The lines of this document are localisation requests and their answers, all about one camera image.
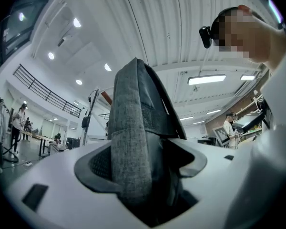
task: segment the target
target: ceiling light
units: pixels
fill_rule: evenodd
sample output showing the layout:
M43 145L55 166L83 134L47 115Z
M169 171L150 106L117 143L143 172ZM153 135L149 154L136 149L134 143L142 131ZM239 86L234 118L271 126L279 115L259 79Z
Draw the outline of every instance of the ceiling light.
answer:
M49 52L48 53L48 57L53 60L54 59L54 54L52 52Z
M211 82L222 82L225 79L225 74L219 75L208 75L208 76L201 76L201 77L190 77L187 80L189 85L197 85L202 83L211 83Z
M193 123L193 125L194 125L194 124L199 124L199 123L203 123L203 122L204 122L204 121L200 121L200 122L196 122L196 123Z
M111 71L111 69L110 69L110 67L108 66L108 64L105 64L105 70L107 70L107 71Z
M77 28L79 28L79 27L82 26L81 23L78 21L77 18L74 18L74 20L73 20L73 25L74 25L75 27L77 27Z
M277 7L276 7L275 4L272 2L272 0L268 0L268 2L269 2L269 6L270 6L272 12L273 12L273 13L275 14L275 16L276 16L277 21L278 21L279 23L281 23L282 20L283 20L283 17L282 17L282 15L281 15L280 11L277 9Z
M219 111L221 111L221 109L215 110L215 111L212 111L212 112L208 112L208 113L206 113L206 114L209 115L209 114L217 113L217 112L219 112Z
M254 75L242 75L240 78L242 81L253 81L255 79Z
M183 119L180 119L180 120L188 120L188 119L192 119L192 118L194 118L194 116L183 118Z
M21 12L21 13L19 14L18 18L19 18L20 21L23 21L23 20L25 19L25 16L24 16L24 14Z

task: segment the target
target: dark pants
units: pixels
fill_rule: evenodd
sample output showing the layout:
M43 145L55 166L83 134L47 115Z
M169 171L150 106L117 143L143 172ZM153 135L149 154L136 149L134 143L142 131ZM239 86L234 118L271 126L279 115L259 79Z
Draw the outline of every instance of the dark pants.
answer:
M24 140L24 136L25 136L25 134L23 133L23 140ZM29 137L29 136L27 135L27 140L28 140L28 137Z
M12 130L11 130L10 146L12 147L13 139L15 139L14 151L17 150L17 142L18 142L18 138L19 138L19 133L20 133L20 130L18 130L15 127L12 128Z

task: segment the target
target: gray fabric strap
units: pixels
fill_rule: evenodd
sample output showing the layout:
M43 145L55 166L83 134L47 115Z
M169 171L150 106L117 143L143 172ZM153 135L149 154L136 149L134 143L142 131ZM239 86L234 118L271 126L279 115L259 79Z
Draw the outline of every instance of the gray fabric strap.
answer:
M146 105L142 105L143 124L146 131L158 135L177 136L170 116Z

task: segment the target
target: woman with long hair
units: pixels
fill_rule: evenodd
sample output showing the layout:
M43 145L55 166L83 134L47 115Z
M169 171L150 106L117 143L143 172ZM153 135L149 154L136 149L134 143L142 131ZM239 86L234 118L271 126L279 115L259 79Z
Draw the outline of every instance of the woman with long hair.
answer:
M11 130L11 139L10 139L10 146L12 147L13 139L15 139L14 145L14 153L17 152L17 143L21 128L23 126L23 122L25 120L25 108L27 107L26 104L22 104L19 108L18 112L16 112L12 119L12 130Z

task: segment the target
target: ceiling beam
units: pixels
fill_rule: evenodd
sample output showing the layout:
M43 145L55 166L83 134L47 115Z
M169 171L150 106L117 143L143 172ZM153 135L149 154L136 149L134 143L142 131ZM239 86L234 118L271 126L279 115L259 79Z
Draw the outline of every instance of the ceiling beam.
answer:
M181 63L171 63L164 64L153 67L153 70L156 72L180 72L180 71L189 71L189 70L199 70L203 65L203 61L191 61L191 62L181 62ZM238 70L256 70L258 69L258 65L247 64L244 62L230 62L230 61L206 61L204 64L204 69L212 69L214 67L235 67Z
M216 100L223 100L223 99L229 99L231 97L234 97L234 94L226 94L226 95L221 95L221 96L214 96L214 97L207 97L207 98L201 98L197 100L192 100L192 101L186 101L186 102L181 102L181 103L176 103L173 104L174 108L178 107L189 107L195 104L202 104L202 103L208 103Z

